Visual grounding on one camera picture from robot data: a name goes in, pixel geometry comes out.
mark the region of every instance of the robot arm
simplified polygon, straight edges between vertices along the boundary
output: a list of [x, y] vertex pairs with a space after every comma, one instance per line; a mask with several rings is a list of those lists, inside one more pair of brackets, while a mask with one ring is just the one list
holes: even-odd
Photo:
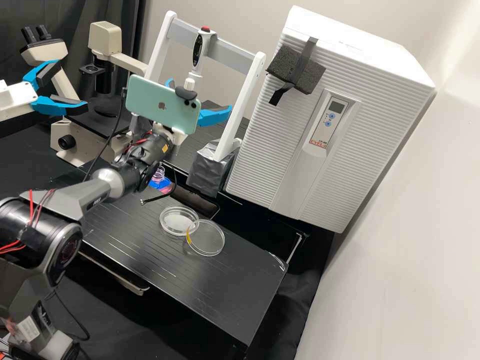
[[[42, 360], [77, 357], [78, 344], [55, 329], [43, 301], [80, 248], [79, 221], [86, 212], [103, 201], [113, 202], [144, 190], [171, 148], [167, 136], [151, 132], [127, 147], [109, 167], [95, 171], [91, 180], [33, 191], [31, 196], [26, 191], [0, 201], [0, 322], [10, 332], [12, 356]], [[30, 201], [43, 209], [33, 218]], [[17, 240], [15, 247], [5, 248]], [[9, 252], [20, 245], [24, 245], [21, 250]]]

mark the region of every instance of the petri dish lid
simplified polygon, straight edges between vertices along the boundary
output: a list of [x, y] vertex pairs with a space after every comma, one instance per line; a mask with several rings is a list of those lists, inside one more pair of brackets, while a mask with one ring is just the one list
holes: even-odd
[[211, 257], [220, 254], [224, 248], [225, 235], [213, 221], [200, 219], [186, 231], [186, 241], [196, 253]]
[[166, 207], [160, 214], [160, 224], [167, 233], [181, 237], [187, 234], [187, 229], [193, 233], [197, 226], [192, 224], [198, 221], [198, 214], [189, 207], [175, 205]]

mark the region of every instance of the control panel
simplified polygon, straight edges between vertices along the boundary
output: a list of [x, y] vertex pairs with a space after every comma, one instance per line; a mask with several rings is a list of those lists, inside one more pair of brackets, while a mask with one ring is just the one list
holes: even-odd
[[309, 144], [325, 149], [348, 106], [349, 103], [347, 101], [332, 96], [320, 117]]

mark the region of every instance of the blue holder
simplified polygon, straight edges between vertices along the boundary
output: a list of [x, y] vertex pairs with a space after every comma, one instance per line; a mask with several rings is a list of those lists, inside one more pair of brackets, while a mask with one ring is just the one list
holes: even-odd
[[[23, 81], [29, 82], [33, 89], [37, 91], [40, 87], [37, 82], [37, 75], [48, 64], [57, 63], [58, 60], [49, 60], [34, 67], [23, 77]], [[52, 116], [77, 115], [88, 111], [88, 103], [86, 101], [78, 101], [77, 103], [64, 103], [52, 100], [47, 96], [39, 96], [34, 102], [30, 103], [33, 110], [40, 114]]]

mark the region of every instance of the microscope knob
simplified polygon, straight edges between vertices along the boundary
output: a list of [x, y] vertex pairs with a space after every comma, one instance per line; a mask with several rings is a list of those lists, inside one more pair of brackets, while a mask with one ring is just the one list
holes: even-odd
[[58, 146], [60, 146], [63, 150], [74, 148], [75, 145], [77, 145], [77, 142], [70, 134], [64, 135], [58, 139]]

